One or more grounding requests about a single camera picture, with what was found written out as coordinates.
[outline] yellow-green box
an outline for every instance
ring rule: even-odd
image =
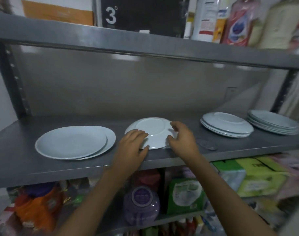
[[[240,197],[275,194],[290,175],[286,168],[268,156],[236,159],[236,162],[246,170],[238,190]]]

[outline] forearm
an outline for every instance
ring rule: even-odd
[[[124,179],[117,177],[109,169],[104,172],[95,188],[87,195],[84,202],[61,226],[57,236],[93,236],[116,192],[123,185]]]
[[[187,166],[201,183],[228,236],[276,235],[202,155],[189,159],[186,161]]]

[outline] number 3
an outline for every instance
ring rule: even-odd
[[[112,7],[107,7],[106,11],[107,11],[107,12],[111,11],[111,13],[109,13],[109,16],[112,18],[111,21],[110,21],[109,18],[106,18],[106,21],[107,21],[109,24],[114,24],[114,23],[116,23],[117,19],[116,19],[116,17],[114,16],[114,15],[115,15],[115,10],[114,10]]]

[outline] red stripe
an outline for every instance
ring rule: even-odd
[[[213,31],[202,30],[199,32],[200,35],[213,35]]]

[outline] red dish soap bottle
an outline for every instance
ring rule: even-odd
[[[247,46],[252,25],[257,18],[260,0],[238,0],[231,9],[222,43],[237,46]]]

